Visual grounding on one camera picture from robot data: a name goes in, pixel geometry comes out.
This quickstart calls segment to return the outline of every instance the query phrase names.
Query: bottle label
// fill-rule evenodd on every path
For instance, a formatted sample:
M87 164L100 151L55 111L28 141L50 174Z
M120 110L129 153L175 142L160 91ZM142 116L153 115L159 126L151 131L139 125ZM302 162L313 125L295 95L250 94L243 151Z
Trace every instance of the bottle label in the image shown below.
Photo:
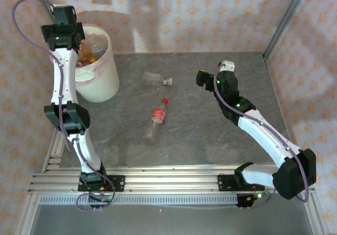
M155 118L159 118L160 120L164 121L165 118L165 112L163 110L160 109L155 109L152 116Z

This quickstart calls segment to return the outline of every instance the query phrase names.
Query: plastic packaging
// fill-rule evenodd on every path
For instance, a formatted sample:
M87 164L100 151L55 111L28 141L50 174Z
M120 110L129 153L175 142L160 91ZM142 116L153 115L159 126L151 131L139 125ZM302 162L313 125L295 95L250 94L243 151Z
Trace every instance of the plastic packaging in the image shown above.
M150 86L172 86L172 78L163 77L159 73L144 72L143 83Z
M84 24L83 30L86 39L83 41L83 56L87 57L88 64L75 69L76 90L81 96L90 102L104 102L113 97L120 86L117 69L112 53L111 40L108 34L100 27L93 24ZM87 42L91 42L92 37L100 37L100 40L107 48L102 57L96 57L86 47ZM90 64L90 60L96 58L97 61Z
M154 140L160 125L164 122L166 116L166 105L169 100L164 98L162 104L158 106L152 113L150 124L147 127L144 137L151 141Z

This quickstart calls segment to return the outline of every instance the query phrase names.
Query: wall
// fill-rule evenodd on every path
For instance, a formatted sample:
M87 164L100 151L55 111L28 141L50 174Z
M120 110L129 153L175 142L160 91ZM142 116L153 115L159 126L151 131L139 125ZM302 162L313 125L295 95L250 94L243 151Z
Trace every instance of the wall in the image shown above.
M23 40L12 24L17 0L0 0L0 234L14 234L33 172L41 172L53 128L43 114L50 103L53 65ZM40 25L48 24L39 3L17 10L23 32L44 45Z
M50 0L105 29L115 53L263 51L290 0Z
M317 157L316 190L337 233L337 0L304 0L268 61L292 140Z

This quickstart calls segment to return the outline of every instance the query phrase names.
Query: purple cable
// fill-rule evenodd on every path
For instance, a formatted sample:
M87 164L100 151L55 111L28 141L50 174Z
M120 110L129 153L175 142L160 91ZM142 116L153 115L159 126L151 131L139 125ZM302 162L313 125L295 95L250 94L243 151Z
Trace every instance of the purple cable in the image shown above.
M259 119L257 118L254 118L252 116L249 116L249 115L246 115L244 113L242 113L241 111L231 107L228 103L225 102L225 100L221 97L221 94L219 92L219 90L217 89L217 85L216 85L216 77L218 75L218 73L220 72L221 70L221 67L222 66L226 66L226 64L222 63L220 66L219 66L219 71L217 72L216 76L213 78L213 85L214 85L214 90L216 92L216 95L217 97L220 99L220 101L228 108L230 109L231 111L239 114L240 116L244 116L256 123L258 123L259 125L262 125L263 127L265 127L270 133L272 133L274 135L275 138L277 138L281 143L282 145L285 147L285 148L289 148L288 151L290 152L290 154L295 158L295 161L296 163L298 164L299 168L300 168L300 172L301 172L301 176L302 176L302 179L303 179L303 183L304 183L304 189L305 189L305 197L304 199L300 198L298 195L296 195L296 197L302 201L302 202L308 202L309 200L309 186L308 186L308 180L306 179L306 176L305 176L305 172L304 172L304 168L302 166L302 163L299 159L299 157L297 157L297 155L295 154L295 152L291 149L291 147L280 137L278 136L278 134L272 129L270 128L268 125L266 125L265 123L262 123Z
M63 90L63 82L64 82L64 75L63 75L63 71L62 71L63 65L61 64L61 62L59 61L59 59L58 59L56 56L54 56L50 51L48 51L48 50L46 50L46 49L44 49L44 48L38 46L37 44L35 44L35 43L34 43L33 41L31 41L25 34L23 34L23 32L20 30L20 28L19 28L19 26L18 26L18 24L17 24L16 18L15 18L15 11L16 11L18 5L19 5L20 3L22 3L22 2L25 2L25 1L30 1L30 0L18 0L18 1L14 4L14 7L13 7L13 9L12 9L12 20L13 20L13 23L14 23L15 28L17 29L17 31L20 33L20 35L21 35L25 40L27 40L27 41L28 41L30 44L32 44L34 47L36 47L36 48L38 48L39 50L42 50L43 52L45 52L45 53L47 53L48 55L50 55L50 56L55 60L55 62L58 63L58 68L59 68L59 70L60 70L60 90L59 90L59 93L58 93L58 116L59 116L59 118L60 118L60 128L61 128L61 132L62 132L62 134L63 134L63 136L64 136L65 144L66 144L66 146L67 146L68 151L71 151L72 148L71 148L70 142L69 142L69 140L68 140L68 138L67 138L67 132L66 132L66 130L65 130L64 122L63 122L63 117L62 117L62 97L63 97L63 95L62 95L62 90ZM49 4L49 5L52 6L52 7L54 6L51 2L46 1L46 0L33 0L33 1L44 2L44 3ZM81 151L81 147L80 147L80 143L79 143L79 141L78 141L78 138L73 139L73 140L72 140L72 144L73 144L74 141L76 141L78 153L80 154L81 159L88 165L88 167L89 167L93 172L95 172L96 174L98 174L99 176L101 176L103 179L105 179L105 180L112 186L112 188L113 188L113 196L112 196L112 198L110 199L110 201L109 201L106 205L104 205L103 207L100 207L100 209L109 206L110 203L113 201L113 199L114 199L114 197L115 197L115 191L116 191L116 188L115 188L114 184L112 183L112 181L111 181L108 177L106 177L106 176L102 175L101 173L97 172L97 171L96 171L96 170L95 170L95 169L88 163L88 161L84 158L84 155L82 154L82 151ZM76 200L76 206L77 206L77 208L78 208L80 211L85 211L85 212L87 212L87 211L92 211L92 210L84 210L84 209L81 209L81 208L78 206L78 201L79 201L80 197L82 197L82 196L84 196L84 195L94 195L94 196L97 196L96 194L92 194L92 193L84 193L84 194L81 194L81 195L77 198L77 200Z

